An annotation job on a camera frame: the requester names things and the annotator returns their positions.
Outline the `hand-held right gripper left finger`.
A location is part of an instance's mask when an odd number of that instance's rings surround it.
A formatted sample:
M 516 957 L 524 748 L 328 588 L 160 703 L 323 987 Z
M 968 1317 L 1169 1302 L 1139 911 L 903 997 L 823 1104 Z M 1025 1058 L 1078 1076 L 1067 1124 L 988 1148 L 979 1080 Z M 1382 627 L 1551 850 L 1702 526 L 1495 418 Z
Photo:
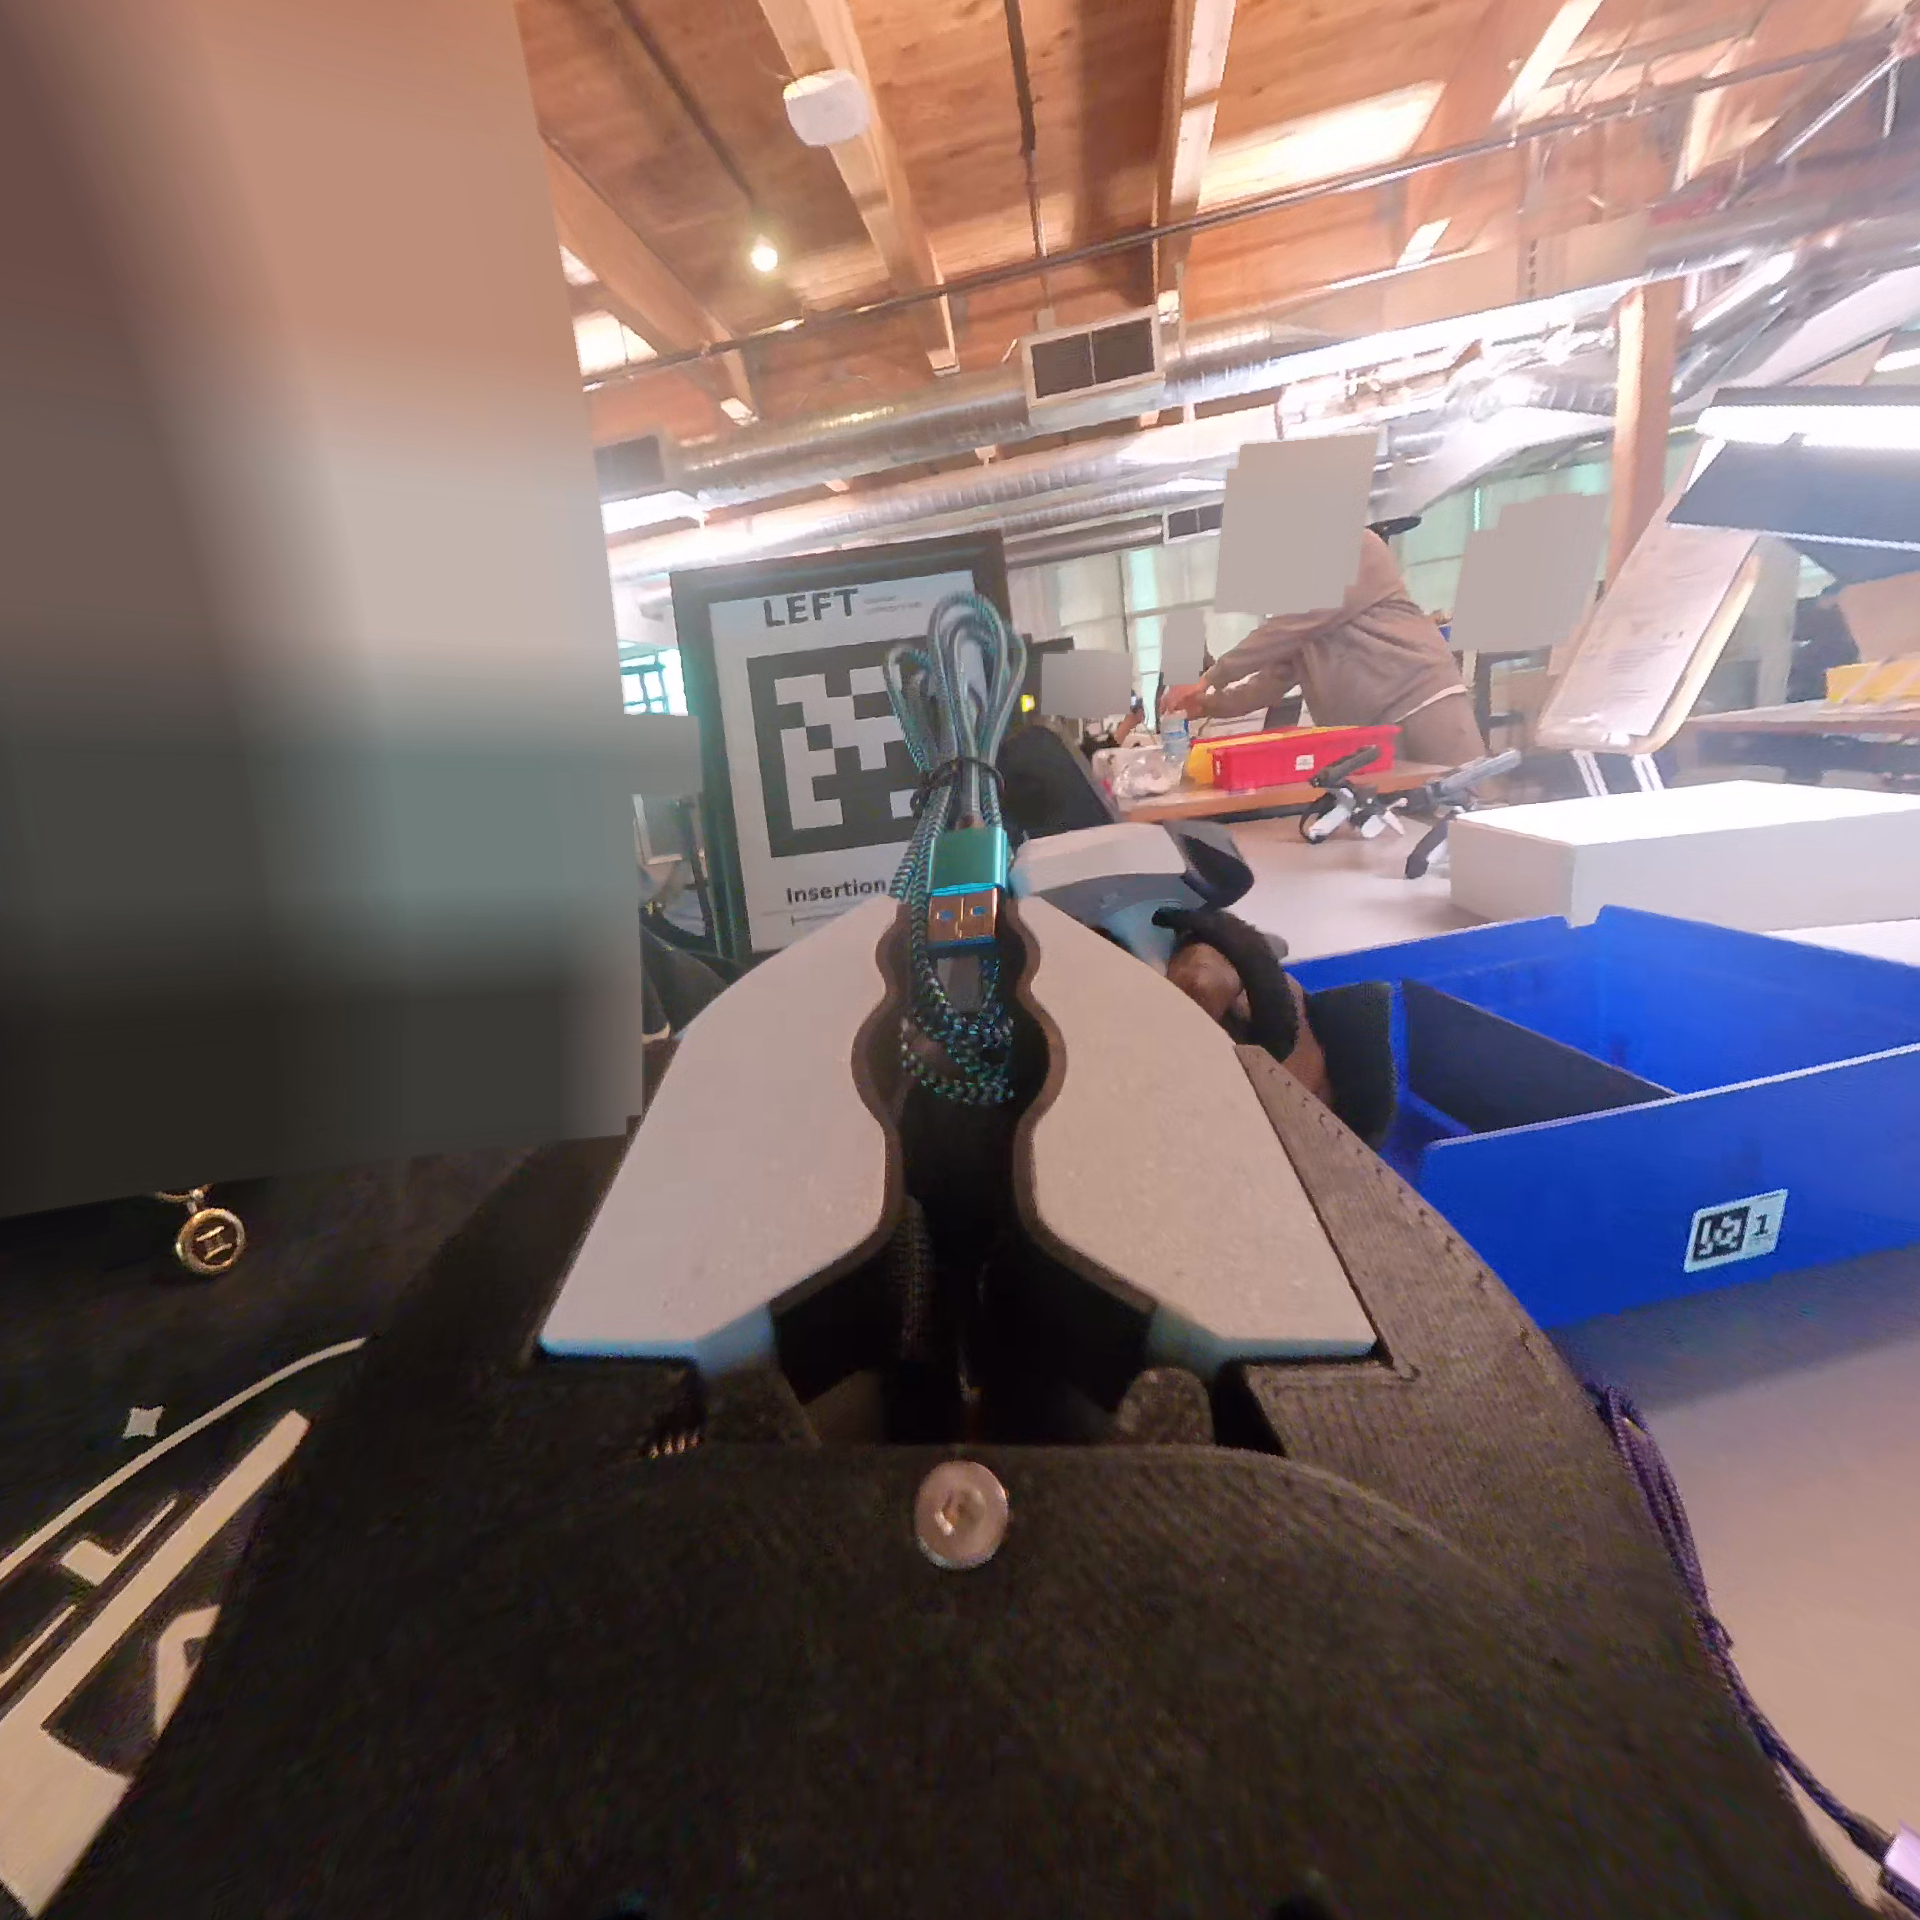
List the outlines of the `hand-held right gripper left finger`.
M 776 1311 L 871 1259 L 901 1212 L 871 1044 L 901 903 L 823 924 L 680 1034 L 537 1334 L 550 1360 L 751 1370 Z

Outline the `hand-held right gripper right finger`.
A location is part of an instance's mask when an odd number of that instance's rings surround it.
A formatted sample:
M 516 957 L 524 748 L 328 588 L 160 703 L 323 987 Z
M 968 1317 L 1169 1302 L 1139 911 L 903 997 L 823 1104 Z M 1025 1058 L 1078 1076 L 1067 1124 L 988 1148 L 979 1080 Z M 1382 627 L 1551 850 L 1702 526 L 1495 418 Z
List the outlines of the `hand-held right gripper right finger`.
M 1117 1306 L 1126 1365 L 1361 1360 L 1376 1326 L 1230 1036 L 1045 901 L 1015 906 L 1046 1076 L 1021 1115 L 1030 1242 Z

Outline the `person's left hand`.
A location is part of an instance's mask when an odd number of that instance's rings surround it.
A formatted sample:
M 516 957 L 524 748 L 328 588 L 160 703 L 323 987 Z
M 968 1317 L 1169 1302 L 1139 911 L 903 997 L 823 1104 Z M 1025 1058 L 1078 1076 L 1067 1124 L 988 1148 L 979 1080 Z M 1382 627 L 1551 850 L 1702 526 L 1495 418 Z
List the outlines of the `person's left hand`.
M 1167 963 L 1167 983 L 1197 1004 L 1238 1046 L 1276 1058 L 1326 1109 L 1342 1114 L 1340 1075 L 1312 1022 L 1309 997 L 1286 968 L 1286 944 L 1259 930 L 1252 949 L 1271 960 L 1262 973 L 1262 1012 L 1237 960 L 1216 944 L 1184 939 Z

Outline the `red plastic bin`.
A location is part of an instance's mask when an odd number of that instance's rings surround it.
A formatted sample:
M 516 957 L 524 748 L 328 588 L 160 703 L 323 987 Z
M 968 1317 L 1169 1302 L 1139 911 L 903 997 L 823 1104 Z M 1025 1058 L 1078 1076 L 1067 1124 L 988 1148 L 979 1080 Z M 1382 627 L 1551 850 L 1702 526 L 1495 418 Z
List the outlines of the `red plastic bin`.
M 1286 727 L 1204 738 L 1190 750 L 1190 778 L 1222 794 L 1255 794 L 1280 783 L 1309 783 L 1326 768 L 1374 752 L 1371 766 L 1392 770 L 1396 727 Z

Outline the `spare hand-held gripper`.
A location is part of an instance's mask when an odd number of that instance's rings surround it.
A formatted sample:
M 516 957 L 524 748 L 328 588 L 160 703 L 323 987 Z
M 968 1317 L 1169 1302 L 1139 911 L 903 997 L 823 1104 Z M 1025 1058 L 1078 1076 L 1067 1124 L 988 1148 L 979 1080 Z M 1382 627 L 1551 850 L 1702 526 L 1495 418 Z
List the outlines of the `spare hand-held gripper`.
M 1488 783 L 1518 772 L 1521 752 L 1486 754 L 1399 797 L 1399 815 L 1424 827 L 1404 862 L 1404 878 L 1420 880 L 1446 845 L 1451 823 L 1481 804 Z
M 1357 838 L 1404 835 L 1406 803 L 1424 787 L 1422 768 L 1392 770 L 1385 766 L 1385 748 L 1360 748 L 1312 775 L 1319 800 L 1300 815 L 1297 835 L 1312 848 L 1342 832 L 1353 832 Z

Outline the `framed marker tag sign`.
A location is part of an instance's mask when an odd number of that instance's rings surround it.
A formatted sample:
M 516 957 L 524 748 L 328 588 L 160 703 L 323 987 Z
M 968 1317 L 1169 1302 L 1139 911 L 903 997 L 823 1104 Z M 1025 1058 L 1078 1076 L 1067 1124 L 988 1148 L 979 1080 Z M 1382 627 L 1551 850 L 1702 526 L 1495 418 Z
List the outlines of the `framed marker tag sign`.
M 726 957 L 751 963 L 887 899 L 919 768 L 884 683 L 953 592 L 1008 615 L 999 532 L 676 572 L 704 835 Z

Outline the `blue plastic bin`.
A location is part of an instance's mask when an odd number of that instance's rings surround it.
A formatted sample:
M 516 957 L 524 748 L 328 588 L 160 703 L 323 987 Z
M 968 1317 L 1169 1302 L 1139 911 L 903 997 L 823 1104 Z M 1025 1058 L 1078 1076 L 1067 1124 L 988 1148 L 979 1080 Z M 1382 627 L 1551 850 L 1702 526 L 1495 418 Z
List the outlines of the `blue plastic bin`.
M 1918 1239 L 1918 968 L 1606 906 L 1293 963 L 1385 987 L 1382 1158 L 1544 1327 Z

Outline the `ceiling air vent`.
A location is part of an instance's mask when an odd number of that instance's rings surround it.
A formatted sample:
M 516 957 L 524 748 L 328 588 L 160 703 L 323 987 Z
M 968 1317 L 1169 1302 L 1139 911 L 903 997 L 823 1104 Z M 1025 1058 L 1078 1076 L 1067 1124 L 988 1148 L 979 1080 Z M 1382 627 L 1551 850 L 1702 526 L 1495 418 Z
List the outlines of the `ceiling air vent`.
M 1016 360 L 1028 413 L 1067 416 L 1094 399 L 1164 394 L 1164 339 L 1157 306 L 1078 326 L 1021 335 Z

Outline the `round metal pendant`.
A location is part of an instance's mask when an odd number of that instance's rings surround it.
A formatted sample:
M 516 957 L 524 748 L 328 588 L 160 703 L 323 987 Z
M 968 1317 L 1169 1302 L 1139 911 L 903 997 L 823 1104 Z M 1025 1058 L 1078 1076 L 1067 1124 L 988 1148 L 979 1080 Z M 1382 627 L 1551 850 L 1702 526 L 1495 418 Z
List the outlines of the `round metal pendant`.
M 219 1204 L 211 1186 L 152 1191 L 156 1204 L 181 1214 L 174 1237 L 174 1259 L 191 1279 L 217 1279 L 231 1272 L 248 1247 L 248 1228 L 239 1214 Z

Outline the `white flat box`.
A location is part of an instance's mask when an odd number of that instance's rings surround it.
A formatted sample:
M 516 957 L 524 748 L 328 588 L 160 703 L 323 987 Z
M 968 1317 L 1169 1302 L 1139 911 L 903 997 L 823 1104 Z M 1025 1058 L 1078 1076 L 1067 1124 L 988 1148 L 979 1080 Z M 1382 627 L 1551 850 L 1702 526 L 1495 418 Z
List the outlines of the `white flat box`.
M 1717 782 L 1488 806 L 1446 836 L 1449 891 L 1481 922 L 1589 925 L 1605 908 L 1741 930 L 1918 917 L 1918 800 Z

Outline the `tilted document board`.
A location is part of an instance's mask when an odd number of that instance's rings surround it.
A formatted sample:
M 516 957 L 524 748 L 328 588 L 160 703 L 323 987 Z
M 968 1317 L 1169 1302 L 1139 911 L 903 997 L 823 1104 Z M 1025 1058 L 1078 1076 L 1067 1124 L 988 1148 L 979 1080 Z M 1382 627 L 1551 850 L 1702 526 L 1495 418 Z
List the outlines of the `tilted document board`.
M 1758 586 L 1758 534 L 1655 518 L 1573 639 L 1537 710 L 1534 748 L 1663 750 Z

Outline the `black framed light panel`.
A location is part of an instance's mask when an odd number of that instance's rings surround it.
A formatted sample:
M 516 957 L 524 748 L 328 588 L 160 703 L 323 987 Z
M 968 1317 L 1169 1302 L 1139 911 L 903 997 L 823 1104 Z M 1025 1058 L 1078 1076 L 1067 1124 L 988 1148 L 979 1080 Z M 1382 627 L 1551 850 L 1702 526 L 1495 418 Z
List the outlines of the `black framed light panel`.
M 1696 434 L 1671 524 L 1915 567 L 1915 383 L 1725 389 Z

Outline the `silver ventilation duct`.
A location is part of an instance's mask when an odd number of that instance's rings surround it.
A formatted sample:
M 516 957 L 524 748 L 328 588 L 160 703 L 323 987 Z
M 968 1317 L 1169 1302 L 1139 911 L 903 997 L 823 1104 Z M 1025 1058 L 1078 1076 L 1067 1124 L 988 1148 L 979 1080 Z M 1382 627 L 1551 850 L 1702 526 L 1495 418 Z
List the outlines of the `silver ventilation duct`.
M 1094 399 L 1067 416 L 1025 412 L 1016 340 L 996 370 L 943 376 L 915 394 L 751 423 L 705 442 L 679 444 L 664 431 L 628 437 L 592 455 L 604 516 L 614 534 L 696 522 L 859 476 L 1091 428 L 1148 428 L 1164 413 L 1227 403 L 1240 408 L 1268 399 L 1281 428 L 1308 430 L 1348 418 L 1382 426 L 1449 406 L 1471 412 L 1502 374 L 1542 365 L 1550 342 L 1592 333 L 1605 310 L 1641 288 L 1637 278 L 1597 280 L 1518 304 L 1440 314 L 1440 294 L 1468 291 L 1468 267 L 1471 260 L 1461 259 L 1347 291 L 1334 300 L 1340 317 L 1382 320 L 1360 333 L 1332 333 L 1278 314 L 1201 326 L 1161 315 L 1164 394 Z

